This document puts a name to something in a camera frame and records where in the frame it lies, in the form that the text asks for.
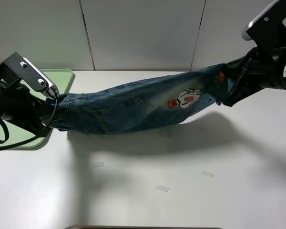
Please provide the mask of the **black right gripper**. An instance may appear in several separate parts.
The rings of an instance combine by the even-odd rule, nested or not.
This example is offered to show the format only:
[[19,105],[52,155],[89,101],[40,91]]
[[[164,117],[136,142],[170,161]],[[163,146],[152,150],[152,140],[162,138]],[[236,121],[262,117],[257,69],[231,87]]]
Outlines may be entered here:
[[216,102],[232,107],[265,88],[280,89],[278,61],[276,51],[267,54],[253,48],[246,56],[228,63],[222,69],[227,82],[216,86]]

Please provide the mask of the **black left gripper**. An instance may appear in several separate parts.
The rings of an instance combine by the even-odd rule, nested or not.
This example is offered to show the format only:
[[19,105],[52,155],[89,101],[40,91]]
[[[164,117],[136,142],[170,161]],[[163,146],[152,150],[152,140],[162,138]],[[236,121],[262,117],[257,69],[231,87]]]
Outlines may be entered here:
[[9,123],[33,134],[39,134],[44,129],[41,118],[51,115],[53,107],[32,95],[29,88],[20,83],[5,93],[4,112]]

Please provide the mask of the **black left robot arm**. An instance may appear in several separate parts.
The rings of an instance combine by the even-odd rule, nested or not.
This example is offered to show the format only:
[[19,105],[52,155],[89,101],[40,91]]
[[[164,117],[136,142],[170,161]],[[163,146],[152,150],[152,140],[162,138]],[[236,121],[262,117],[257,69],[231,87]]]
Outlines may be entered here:
[[20,81],[10,84],[0,81],[0,118],[41,137],[47,136],[51,130],[40,120],[43,102]]

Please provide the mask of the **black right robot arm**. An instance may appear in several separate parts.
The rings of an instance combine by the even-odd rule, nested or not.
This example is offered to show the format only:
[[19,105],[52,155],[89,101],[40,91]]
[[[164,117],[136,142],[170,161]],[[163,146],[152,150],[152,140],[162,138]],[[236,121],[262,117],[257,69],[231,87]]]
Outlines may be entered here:
[[286,47],[270,53],[256,47],[229,62],[221,70],[215,98],[231,107],[265,88],[286,90]]

